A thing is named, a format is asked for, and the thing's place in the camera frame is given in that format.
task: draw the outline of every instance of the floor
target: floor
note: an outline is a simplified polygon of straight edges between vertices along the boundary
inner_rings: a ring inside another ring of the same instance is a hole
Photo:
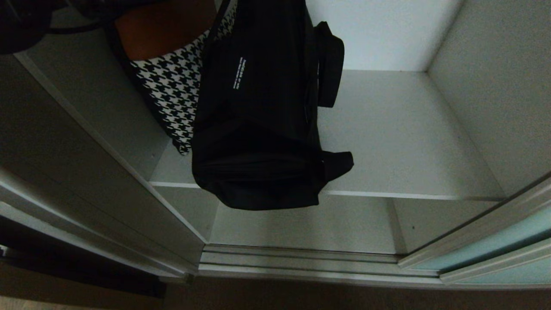
[[[197,278],[169,286],[164,310],[550,310],[551,290],[434,291],[313,282]]]

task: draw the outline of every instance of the black and white houndstooth bag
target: black and white houndstooth bag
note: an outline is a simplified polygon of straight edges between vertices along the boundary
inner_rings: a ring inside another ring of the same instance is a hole
[[[235,6],[228,10],[222,20],[217,39],[231,33],[234,20]],[[106,27],[106,33],[126,75],[140,92],[159,125],[172,138],[172,144],[180,154],[189,153],[199,99],[201,53],[209,30],[178,50],[140,61],[128,59],[113,25]]]

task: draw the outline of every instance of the cabinet door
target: cabinet door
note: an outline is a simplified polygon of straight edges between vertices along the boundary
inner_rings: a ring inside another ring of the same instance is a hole
[[[197,270],[204,246],[197,236],[101,148],[13,56],[0,57],[0,76],[2,168],[47,194],[57,191],[74,198],[90,207],[86,210],[122,225],[134,240],[141,236],[143,244],[170,253],[162,257],[165,264],[172,261],[186,271]],[[71,207],[79,205],[69,204],[66,211]],[[79,211],[86,215],[84,209]]]

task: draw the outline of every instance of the white cabinet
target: white cabinet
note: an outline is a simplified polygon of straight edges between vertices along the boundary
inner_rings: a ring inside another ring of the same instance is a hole
[[[225,253],[205,266],[253,255],[239,247],[397,262],[551,170],[551,3],[462,3],[307,1],[346,48],[335,107],[319,112],[322,146],[352,151],[355,166],[305,209],[233,210],[199,189],[100,31],[47,36],[18,59],[208,253]],[[380,281],[437,285],[424,272]]]

